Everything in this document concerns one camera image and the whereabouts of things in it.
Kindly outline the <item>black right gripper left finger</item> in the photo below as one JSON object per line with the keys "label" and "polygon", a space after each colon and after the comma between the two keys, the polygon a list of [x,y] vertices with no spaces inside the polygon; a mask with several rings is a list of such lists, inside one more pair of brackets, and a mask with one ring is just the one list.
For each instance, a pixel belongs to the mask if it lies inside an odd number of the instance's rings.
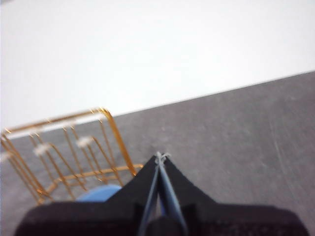
{"label": "black right gripper left finger", "polygon": [[107,200],[57,202],[26,213],[16,236],[158,236],[160,219],[149,219],[146,204],[156,178],[152,156],[128,184]]}

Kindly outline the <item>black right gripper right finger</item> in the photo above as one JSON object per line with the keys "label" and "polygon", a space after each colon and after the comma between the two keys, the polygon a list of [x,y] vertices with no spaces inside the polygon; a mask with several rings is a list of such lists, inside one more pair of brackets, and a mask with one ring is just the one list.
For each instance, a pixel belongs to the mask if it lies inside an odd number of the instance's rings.
{"label": "black right gripper right finger", "polygon": [[190,182],[161,155],[161,180],[174,214],[190,236],[307,236],[292,211],[274,206],[219,203]]}

